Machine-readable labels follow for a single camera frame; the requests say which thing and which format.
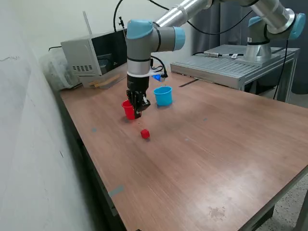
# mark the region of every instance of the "metal workbench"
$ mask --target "metal workbench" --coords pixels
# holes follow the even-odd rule
[[[172,63],[170,66],[173,73],[244,90],[245,85],[282,66],[285,48],[271,48],[271,50],[275,59],[266,64],[243,64],[232,58],[213,58],[197,54]],[[208,51],[220,54],[245,53],[246,46],[222,45]],[[299,51],[299,48],[288,48],[284,72],[278,89],[277,100],[279,101],[289,102]]]

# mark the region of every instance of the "gray floor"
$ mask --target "gray floor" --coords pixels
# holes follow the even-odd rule
[[[272,98],[273,95],[274,91],[269,91],[263,96]],[[308,95],[292,94],[290,103],[308,108]],[[307,189],[308,175],[277,203],[273,218],[265,222],[257,231],[291,231],[296,224]]]

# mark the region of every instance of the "red cube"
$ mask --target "red cube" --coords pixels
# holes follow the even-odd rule
[[[144,129],[141,131],[141,136],[142,138],[147,139],[150,137],[150,132],[147,129]]]

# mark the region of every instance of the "white pole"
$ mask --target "white pole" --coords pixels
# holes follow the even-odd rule
[[[91,31],[91,27],[90,27],[90,24],[89,24],[89,21],[88,21],[87,13],[86,13],[85,11],[83,11],[83,16],[84,16],[84,18],[85,18],[85,21],[86,21],[86,24],[87,24],[87,27],[88,27],[89,34],[92,35],[92,31]]]

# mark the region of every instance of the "robotic arm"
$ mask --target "robotic arm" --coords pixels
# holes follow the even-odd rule
[[[151,105],[146,98],[149,76],[156,74],[150,68],[151,53],[180,50],[185,43],[185,33],[179,26],[201,10],[208,9],[217,2],[226,1],[228,0],[184,0],[156,22],[129,21],[127,96],[134,107],[135,118],[139,118],[141,112]],[[279,0],[237,1],[242,7],[251,7],[258,15],[249,21],[245,59],[270,59],[270,39],[296,39],[304,29],[306,16],[284,8]]]

